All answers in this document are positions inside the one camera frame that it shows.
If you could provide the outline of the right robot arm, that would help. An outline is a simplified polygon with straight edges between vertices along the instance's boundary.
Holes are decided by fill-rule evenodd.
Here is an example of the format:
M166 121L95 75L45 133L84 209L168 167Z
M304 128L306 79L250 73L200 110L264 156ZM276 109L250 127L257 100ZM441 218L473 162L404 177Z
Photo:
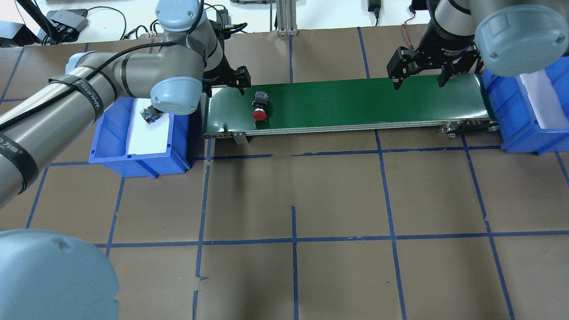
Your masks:
M494 75L534 73L568 55L566 0L413 0L430 20L418 46L398 47L386 67L394 89L440 69L439 87L472 67Z

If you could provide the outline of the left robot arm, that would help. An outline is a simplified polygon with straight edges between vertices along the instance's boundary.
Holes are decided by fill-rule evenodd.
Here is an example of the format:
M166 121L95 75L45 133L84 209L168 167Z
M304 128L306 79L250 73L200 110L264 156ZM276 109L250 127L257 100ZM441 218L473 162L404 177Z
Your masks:
M201 0L160 0L164 29L152 44L119 53L78 53L64 75L1 116L1 205L22 194L119 98L150 99L157 111L190 115L203 93L251 86L246 67L232 69L221 35ZM116 320L119 286L112 264L83 239L41 229L1 233L3 320Z

